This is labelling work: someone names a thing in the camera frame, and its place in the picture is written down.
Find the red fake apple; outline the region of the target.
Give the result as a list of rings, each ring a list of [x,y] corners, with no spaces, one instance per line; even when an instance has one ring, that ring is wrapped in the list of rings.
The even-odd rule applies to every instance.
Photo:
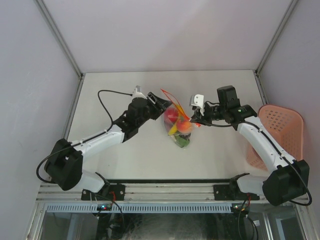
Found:
[[[179,118],[179,112],[176,108],[170,107],[167,108],[164,112],[164,122],[168,124],[175,124]]]

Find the orange fake peach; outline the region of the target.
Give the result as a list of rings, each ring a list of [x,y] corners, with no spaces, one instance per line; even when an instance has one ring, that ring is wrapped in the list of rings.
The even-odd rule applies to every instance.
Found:
[[[182,134],[189,134],[193,129],[192,123],[184,119],[177,120],[176,127],[177,130]]]

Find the clear zip top bag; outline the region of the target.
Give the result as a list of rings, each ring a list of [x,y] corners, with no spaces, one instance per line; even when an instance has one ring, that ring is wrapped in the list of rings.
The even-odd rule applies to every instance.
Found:
[[[200,128],[199,123],[192,123],[191,118],[185,113],[178,99],[168,91],[161,89],[170,101],[169,106],[163,113],[163,125],[167,135],[180,148],[186,148],[191,142],[192,131]]]

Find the yellow fake banana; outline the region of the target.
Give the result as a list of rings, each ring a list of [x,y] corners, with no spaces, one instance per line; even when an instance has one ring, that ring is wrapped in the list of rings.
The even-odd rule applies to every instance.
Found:
[[[170,130],[168,131],[168,135],[169,135],[169,136],[174,136],[177,131],[178,131],[177,125],[174,124],[174,125],[170,128]]]

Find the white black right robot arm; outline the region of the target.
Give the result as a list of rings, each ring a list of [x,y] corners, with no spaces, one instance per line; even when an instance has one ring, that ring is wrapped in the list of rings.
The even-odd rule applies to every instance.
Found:
[[[224,120],[225,127],[234,128],[253,147],[264,162],[268,177],[239,174],[230,180],[230,195],[237,200],[247,194],[264,196],[273,206],[308,196],[306,206],[311,205],[308,189],[310,167],[305,160],[296,160],[272,137],[250,105],[242,105],[232,85],[217,89],[218,103],[206,101],[201,94],[190,98],[194,114],[191,122],[213,127],[213,121]]]

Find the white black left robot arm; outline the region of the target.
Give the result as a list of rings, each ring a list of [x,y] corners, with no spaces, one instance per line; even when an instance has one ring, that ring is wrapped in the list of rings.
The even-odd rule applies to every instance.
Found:
[[[84,161],[109,147],[128,141],[143,124],[148,120],[157,120],[172,105],[171,101],[152,92],[147,95],[135,92],[131,97],[127,109],[112,120],[109,128],[78,141],[69,142],[62,138],[55,143],[44,165],[51,183],[57,184],[63,191],[73,188],[90,191],[98,200],[109,196],[107,180],[99,173],[84,170]]]

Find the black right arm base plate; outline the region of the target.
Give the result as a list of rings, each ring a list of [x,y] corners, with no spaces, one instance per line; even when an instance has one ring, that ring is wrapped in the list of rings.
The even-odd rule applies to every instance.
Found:
[[[240,201],[247,200],[248,193],[241,192],[238,186],[230,186],[230,184],[213,185],[214,199],[216,201]]]

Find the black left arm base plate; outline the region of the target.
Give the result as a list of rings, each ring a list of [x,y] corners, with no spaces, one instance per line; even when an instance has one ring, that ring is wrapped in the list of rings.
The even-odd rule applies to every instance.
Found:
[[[82,201],[123,201],[126,186],[124,184],[111,184],[104,186],[98,193],[84,189],[81,194]]]

